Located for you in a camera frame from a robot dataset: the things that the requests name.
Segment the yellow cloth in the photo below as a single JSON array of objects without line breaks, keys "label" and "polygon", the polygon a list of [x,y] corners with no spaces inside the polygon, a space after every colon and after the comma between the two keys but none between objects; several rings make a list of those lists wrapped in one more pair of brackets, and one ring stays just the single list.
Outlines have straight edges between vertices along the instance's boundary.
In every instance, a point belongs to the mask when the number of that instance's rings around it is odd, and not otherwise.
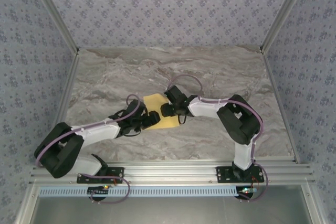
[{"label": "yellow cloth", "polygon": [[161,94],[153,94],[149,95],[147,97],[143,97],[143,102],[146,105],[146,108],[148,112],[150,111],[156,111],[160,115],[160,122],[156,125],[153,125],[146,130],[154,130],[154,129],[163,129],[163,128],[174,128],[178,127],[179,119],[176,116],[167,116],[164,118],[161,113],[161,106],[165,103],[168,103],[169,100],[167,97],[164,97]]}]

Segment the patterned wallpaper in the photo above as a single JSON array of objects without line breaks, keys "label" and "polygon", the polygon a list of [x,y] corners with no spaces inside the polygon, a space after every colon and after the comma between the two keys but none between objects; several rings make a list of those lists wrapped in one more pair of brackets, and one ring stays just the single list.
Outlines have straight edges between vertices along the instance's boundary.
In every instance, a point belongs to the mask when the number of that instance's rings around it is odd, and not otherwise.
[{"label": "patterned wallpaper", "polygon": [[0,0],[0,223],[13,223],[72,55],[40,0]]},{"label": "patterned wallpaper", "polygon": [[267,53],[303,162],[336,223],[336,0],[298,0]]},{"label": "patterned wallpaper", "polygon": [[53,0],[78,47],[260,45],[284,0]]}]

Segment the wall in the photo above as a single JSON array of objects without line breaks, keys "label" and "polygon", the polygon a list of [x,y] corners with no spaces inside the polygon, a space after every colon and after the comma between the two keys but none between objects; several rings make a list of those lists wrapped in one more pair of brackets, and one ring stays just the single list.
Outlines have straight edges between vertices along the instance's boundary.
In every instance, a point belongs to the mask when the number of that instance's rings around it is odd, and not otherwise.
[{"label": "wall", "polygon": [[15,219],[72,55],[40,0],[0,0],[0,223]]},{"label": "wall", "polygon": [[79,47],[260,45],[283,0],[53,0]]},{"label": "wall", "polygon": [[298,0],[267,53],[300,158],[336,223],[336,0]]}]

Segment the wallpaper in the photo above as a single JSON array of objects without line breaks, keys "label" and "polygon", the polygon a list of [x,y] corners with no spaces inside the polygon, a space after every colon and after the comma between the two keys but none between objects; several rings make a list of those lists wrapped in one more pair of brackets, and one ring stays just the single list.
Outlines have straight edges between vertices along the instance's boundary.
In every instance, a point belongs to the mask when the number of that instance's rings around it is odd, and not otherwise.
[{"label": "wallpaper", "polygon": [[72,55],[40,0],[0,0],[0,223],[15,220]]},{"label": "wallpaper", "polygon": [[300,158],[336,223],[336,0],[298,0],[268,52]]},{"label": "wallpaper", "polygon": [[260,45],[284,0],[53,0],[78,47]]}]

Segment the gray marble surface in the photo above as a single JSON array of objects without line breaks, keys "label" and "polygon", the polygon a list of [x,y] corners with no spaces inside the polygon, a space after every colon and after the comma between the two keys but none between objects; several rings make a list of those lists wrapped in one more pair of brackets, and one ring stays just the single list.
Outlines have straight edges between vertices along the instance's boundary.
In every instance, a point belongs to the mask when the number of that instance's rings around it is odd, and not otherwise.
[{"label": "gray marble surface", "polygon": [[[80,50],[66,122],[101,121],[125,108],[130,93],[162,93],[172,77],[189,73],[200,79],[206,98],[242,95],[261,115],[263,136],[256,156],[292,155],[280,111],[261,54],[246,47],[109,48]],[[198,94],[191,78],[176,84]],[[220,120],[188,118],[172,129],[143,131],[136,137],[102,141],[83,149],[105,161],[146,159],[233,159],[234,142]]]}]

